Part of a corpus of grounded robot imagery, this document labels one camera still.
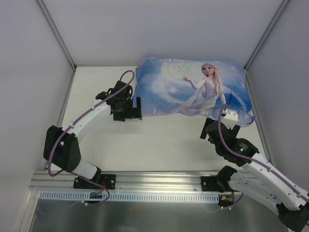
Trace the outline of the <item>blue and pink printed pillowcase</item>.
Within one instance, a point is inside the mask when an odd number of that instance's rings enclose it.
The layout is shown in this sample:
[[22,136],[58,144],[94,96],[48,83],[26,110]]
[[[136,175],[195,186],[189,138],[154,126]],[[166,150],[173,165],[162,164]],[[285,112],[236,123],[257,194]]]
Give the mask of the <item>blue and pink printed pillowcase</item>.
[[136,68],[135,97],[144,115],[182,114],[218,118],[226,105],[241,127],[255,121],[246,71],[234,61],[146,58]]

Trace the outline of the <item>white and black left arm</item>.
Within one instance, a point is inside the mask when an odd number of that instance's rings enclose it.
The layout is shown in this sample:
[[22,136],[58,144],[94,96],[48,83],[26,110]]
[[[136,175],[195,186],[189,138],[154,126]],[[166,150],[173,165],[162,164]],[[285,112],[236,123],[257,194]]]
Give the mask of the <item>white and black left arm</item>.
[[72,173],[91,189],[101,187],[101,169],[84,160],[79,143],[101,120],[113,116],[115,121],[142,119],[141,97],[132,99],[133,88],[117,81],[113,88],[99,93],[92,106],[66,126],[51,126],[46,133],[43,158],[48,166]]

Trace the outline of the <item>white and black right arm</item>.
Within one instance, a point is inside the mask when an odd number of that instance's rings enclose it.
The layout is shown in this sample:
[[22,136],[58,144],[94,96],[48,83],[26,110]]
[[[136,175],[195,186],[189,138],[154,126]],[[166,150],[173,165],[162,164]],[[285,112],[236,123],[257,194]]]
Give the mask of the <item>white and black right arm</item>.
[[240,127],[226,127],[207,118],[201,139],[215,146],[217,155],[248,174],[224,166],[215,176],[202,176],[203,191],[238,191],[274,212],[280,222],[294,232],[309,224],[309,193],[279,172],[251,142],[237,138]]

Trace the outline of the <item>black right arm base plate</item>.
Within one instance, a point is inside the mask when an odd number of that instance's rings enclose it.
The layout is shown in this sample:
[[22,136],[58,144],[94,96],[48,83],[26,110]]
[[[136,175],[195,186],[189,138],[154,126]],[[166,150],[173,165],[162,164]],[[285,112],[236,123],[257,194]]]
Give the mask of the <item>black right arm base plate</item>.
[[225,177],[217,177],[217,176],[201,176],[201,189],[203,192],[233,192],[228,183],[230,179]]

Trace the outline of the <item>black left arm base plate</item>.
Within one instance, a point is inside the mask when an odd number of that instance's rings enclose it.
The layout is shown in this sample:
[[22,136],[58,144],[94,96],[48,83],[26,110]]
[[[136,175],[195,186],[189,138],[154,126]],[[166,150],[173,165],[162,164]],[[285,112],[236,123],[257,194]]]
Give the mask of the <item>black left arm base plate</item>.
[[74,189],[100,189],[104,187],[108,190],[114,190],[116,184],[115,174],[101,174],[97,180],[95,179],[84,179],[76,177],[73,183]]

